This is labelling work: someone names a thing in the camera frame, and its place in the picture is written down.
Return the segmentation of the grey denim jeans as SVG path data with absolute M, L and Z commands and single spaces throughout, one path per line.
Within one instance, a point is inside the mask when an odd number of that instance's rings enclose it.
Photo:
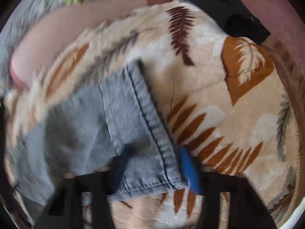
M 44 205 L 65 173 L 125 160 L 112 200 L 182 189 L 176 144 L 137 60 L 47 110 L 10 153 L 21 194 Z

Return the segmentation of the leaf pattern fleece blanket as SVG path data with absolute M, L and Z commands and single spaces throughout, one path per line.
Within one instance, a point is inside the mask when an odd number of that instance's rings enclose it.
M 34 221 L 64 171 L 86 173 L 94 157 L 110 157 L 95 148 L 97 125 L 81 130 L 80 149 L 41 127 L 54 106 L 135 60 L 176 142 L 223 174 L 245 174 L 283 225 L 302 198 L 300 129 L 271 49 L 227 35 L 205 12 L 178 1 L 85 30 L 31 88 L 8 94 L 5 177 L 15 219 L 25 213 Z

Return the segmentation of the black cloth right side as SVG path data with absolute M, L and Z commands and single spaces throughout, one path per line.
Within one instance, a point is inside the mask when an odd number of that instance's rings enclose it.
M 241 0 L 187 0 L 209 15 L 218 26 L 232 37 L 247 37 L 261 44 L 270 35 Z

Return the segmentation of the pink sofa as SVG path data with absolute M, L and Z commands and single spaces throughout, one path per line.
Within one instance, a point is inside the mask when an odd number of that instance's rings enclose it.
M 26 86 L 34 73 L 45 68 L 84 29 L 146 5 L 172 0 L 90 0 L 62 6 L 38 22 L 9 58 L 15 84 Z M 289 48 L 296 63 L 304 66 L 304 0 L 242 0 L 268 30 Z

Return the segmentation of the grey quilted blanket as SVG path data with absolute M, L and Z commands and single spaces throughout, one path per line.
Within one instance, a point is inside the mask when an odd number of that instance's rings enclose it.
M 44 16 L 60 7 L 60 0 L 21 0 L 1 30 L 1 89 L 12 86 L 9 63 L 25 34 Z

